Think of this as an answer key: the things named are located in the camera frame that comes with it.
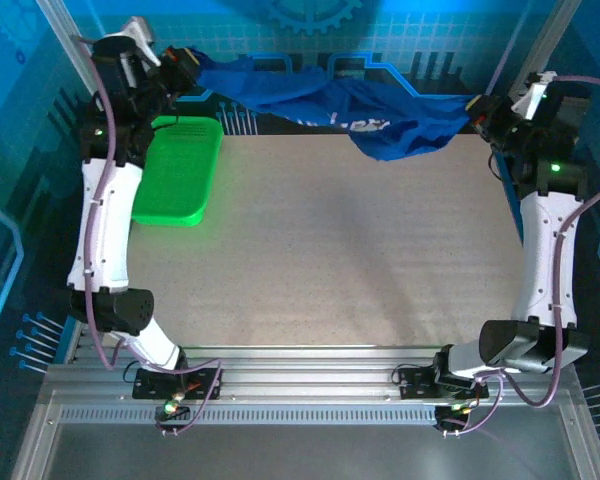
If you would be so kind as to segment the green plastic tray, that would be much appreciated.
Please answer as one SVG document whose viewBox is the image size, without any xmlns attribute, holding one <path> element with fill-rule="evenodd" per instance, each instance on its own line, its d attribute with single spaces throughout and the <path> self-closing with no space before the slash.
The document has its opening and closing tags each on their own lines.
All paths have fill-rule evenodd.
<svg viewBox="0 0 600 480">
<path fill-rule="evenodd" d="M 153 121 L 132 209 L 138 224 L 192 227 L 204 216 L 224 130 L 207 117 L 163 115 Z"/>
</svg>

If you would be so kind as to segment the aluminium base frame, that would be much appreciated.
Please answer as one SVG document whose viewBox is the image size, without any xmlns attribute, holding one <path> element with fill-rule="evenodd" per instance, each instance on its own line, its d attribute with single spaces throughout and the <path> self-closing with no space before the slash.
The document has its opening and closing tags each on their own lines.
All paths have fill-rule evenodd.
<svg viewBox="0 0 600 480">
<path fill-rule="evenodd" d="M 79 348 L 50 367 L 11 480 L 600 480 L 600 424 L 573 368 L 534 410 L 491 386 L 468 414 L 425 382 L 398 385 L 430 348 L 211 347 L 212 400 L 191 391 L 174 425 L 155 417 L 171 381 L 128 356 L 100 369 Z"/>
</svg>

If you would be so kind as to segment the blue t-shirt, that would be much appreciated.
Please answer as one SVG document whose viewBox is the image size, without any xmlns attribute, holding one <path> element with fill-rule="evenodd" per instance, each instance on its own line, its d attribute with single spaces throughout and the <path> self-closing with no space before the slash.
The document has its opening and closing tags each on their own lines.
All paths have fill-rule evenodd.
<svg viewBox="0 0 600 480">
<path fill-rule="evenodd" d="M 348 134 L 366 156 L 401 160 L 444 148 L 469 122 L 463 96 L 424 98 L 404 88 L 350 76 L 329 78 L 319 67 L 282 74 L 260 71 L 249 57 L 216 62 L 192 49 L 197 84 L 258 114 Z"/>
</svg>

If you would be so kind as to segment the aluminium frame post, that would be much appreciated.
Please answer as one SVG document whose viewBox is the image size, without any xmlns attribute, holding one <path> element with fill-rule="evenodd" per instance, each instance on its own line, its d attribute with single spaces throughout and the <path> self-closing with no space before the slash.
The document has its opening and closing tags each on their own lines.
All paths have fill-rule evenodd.
<svg viewBox="0 0 600 480">
<path fill-rule="evenodd" d="M 96 81 L 89 67 L 86 45 L 79 41 L 80 32 L 69 13 L 64 0 L 35 0 L 49 23 L 64 53 L 80 77 L 90 95 L 97 90 Z"/>
<path fill-rule="evenodd" d="M 522 31 L 522 28 L 532 10 L 537 4 L 542 4 L 548 0 L 520 0 L 523 3 L 521 14 L 518 18 L 517 23 L 511 33 L 511 36 L 505 46 L 505 49 L 496 64 L 496 68 L 493 71 L 491 78 L 487 84 L 485 94 L 490 95 L 501 77 L 501 74 L 506 66 L 511 52 L 518 40 L 518 37 Z M 571 20 L 573 19 L 576 11 L 580 7 L 582 0 L 552 0 L 553 6 L 551 7 L 547 18 L 540 29 L 540 32 L 536 36 L 534 43 L 532 44 L 529 53 L 525 57 L 522 67 L 517 74 L 517 77 L 513 81 L 509 88 L 508 95 L 512 98 L 519 98 L 522 96 L 522 86 L 526 81 L 527 76 L 532 71 L 543 70 L 553 51 L 559 44 L 564 33 L 566 32 Z"/>
</svg>

